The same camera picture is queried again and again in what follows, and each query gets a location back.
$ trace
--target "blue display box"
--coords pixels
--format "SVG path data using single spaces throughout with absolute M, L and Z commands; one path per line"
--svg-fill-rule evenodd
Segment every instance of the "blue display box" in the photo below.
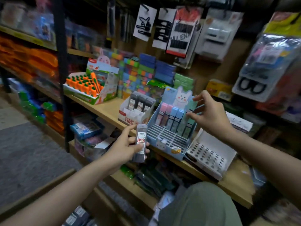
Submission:
M 156 125 L 155 123 L 163 102 L 189 112 L 190 110 L 187 105 L 192 99 L 193 96 L 191 90 L 184 92 L 181 86 L 178 89 L 166 87 L 162 96 L 162 102 L 148 122 L 147 140 L 150 145 L 164 151 L 178 160 L 183 159 L 191 143 L 191 138 L 194 133 L 196 123 L 194 123 L 193 127 L 191 128 L 187 139 L 167 130 L 166 127 Z

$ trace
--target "gray floor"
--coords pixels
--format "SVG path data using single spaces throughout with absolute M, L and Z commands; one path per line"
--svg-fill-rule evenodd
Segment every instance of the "gray floor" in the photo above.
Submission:
M 81 165 L 24 116 L 0 100 L 0 208 Z M 137 225 L 148 220 L 104 182 L 100 187 Z

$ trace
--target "shelf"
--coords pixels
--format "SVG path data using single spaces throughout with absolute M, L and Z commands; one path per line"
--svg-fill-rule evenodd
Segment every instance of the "shelf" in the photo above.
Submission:
M 69 142 L 70 154 L 82 165 L 86 166 L 89 161 L 77 152 L 74 147 L 74 140 Z M 134 184 L 134 180 L 129 179 L 118 170 L 111 176 L 103 180 L 108 186 L 116 191 L 122 198 L 127 200 L 135 209 L 147 218 L 151 218 L 153 215 L 153 208 L 157 204 L 158 200 L 151 195 L 147 194 L 139 186 Z
M 38 39 L 34 36 L 31 36 L 31 35 L 28 35 L 28 34 L 25 34 L 25 33 L 22 33 L 22 32 L 18 32 L 18 31 L 15 31 L 13 29 L 10 29 L 10 28 L 4 27 L 4 26 L 0 26 L 0 31 L 2 31 L 6 34 L 12 35 L 13 37 L 17 37 L 21 40 L 25 40 L 25 41 L 28 41 L 30 43 L 37 44 L 39 46 L 42 46 L 42 47 L 45 47 L 45 48 L 48 48 L 48 49 L 51 49 L 51 50 L 54 50 L 54 51 L 57 50 L 56 45 L 51 43 L 50 41 L 41 40 L 41 39 Z M 68 53 L 73 54 L 73 55 L 83 56 L 83 57 L 89 57 L 89 58 L 94 57 L 94 55 L 91 54 L 91 53 L 83 52 L 83 51 L 79 51 L 79 50 L 75 50 L 75 49 L 68 49 Z
M 65 148 L 65 138 L 61 136 L 58 132 L 56 132 L 54 129 L 49 127 L 47 124 L 40 123 L 34 117 L 32 117 L 31 114 L 24 111 L 18 102 L 18 95 L 10 93 L 8 94 L 8 97 L 11 101 L 12 106 L 15 109 L 17 109 L 20 113 L 22 113 L 30 122 L 36 125 L 42 132 L 50 136 L 55 142 L 58 143 L 58 145 L 60 145 L 62 148 Z
M 16 76 L 17 78 L 23 80 L 24 82 L 26 82 L 27 84 L 31 85 L 32 87 L 36 88 L 38 91 L 42 92 L 43 94 L 45 94 L 46 96 L 50 97 L 51 99 L 55 100 L 56 102 L 62 104 L 61 99 L 52 94 L 51 92 L 47 91 L 46 89 L 44 89 L 43 87 L 40 87 L 38 84 L 36 83 L 29 83 L 27 82 L 21 75 L 19 75 L 17 72 L 13 71 L 10 68 L 6 68 L 4 66 L 1 66 L 2 68 L 4 68 L 5 70 L 7 70 L 8 72 L 10 72 L 11 74 L 13 74 L 14 76 Z
M 92 113 L 115 125 L 117 128 L 123 130 L 126 127 L 124 123 L 118 121 L 119 108 L 123 102 L 122 99 L 115 98 L 99 105 L 91 105 L 73 95 L 66 96 L 84 106 Z M 132 130 L 130 132 L 130 136 L 136 136 L 136 131 Z M 185 161 L 179 161 L 153 146 L 150 146 L 149 148 L 200 180 L 212 182 L 206 175 L 195 169 L 189 163 Z M 249 209 L 253 205 L 252 195 L 255 193 L 255 188 L 251 179 L 249 166 L 243 161 L 235 159 L 228 168 L 228 171 L 224 175 L 223 179 L 215 184 L 223 189 L 233 200 L 242 206 Z

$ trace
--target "green pants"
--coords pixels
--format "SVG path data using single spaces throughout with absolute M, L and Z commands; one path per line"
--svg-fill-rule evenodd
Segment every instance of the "green pants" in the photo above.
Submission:
M 242 226 L 238 212 L 218 186 L 199 182 L 160 211 L 159 226 Z

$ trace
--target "barcode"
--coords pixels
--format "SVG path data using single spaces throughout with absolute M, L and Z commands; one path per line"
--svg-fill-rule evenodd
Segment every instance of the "barcode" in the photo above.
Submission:
M 224 99 L 226 101 L 230 101 L 231 96 L 232 96 L 231 94 L 228 94 L 228 93 L 225 93 L 223 91 L 220 91 L 217 97 L 221 98 L 221 99 Z
M 260 62 L 261 63 L 266 63 L 266 64 L 274 64 L 277 60 L 277 56 L 274 56 L 274 55 L 265 55 L 265 56 L 262 56 L 261 59 L 260 59 Z

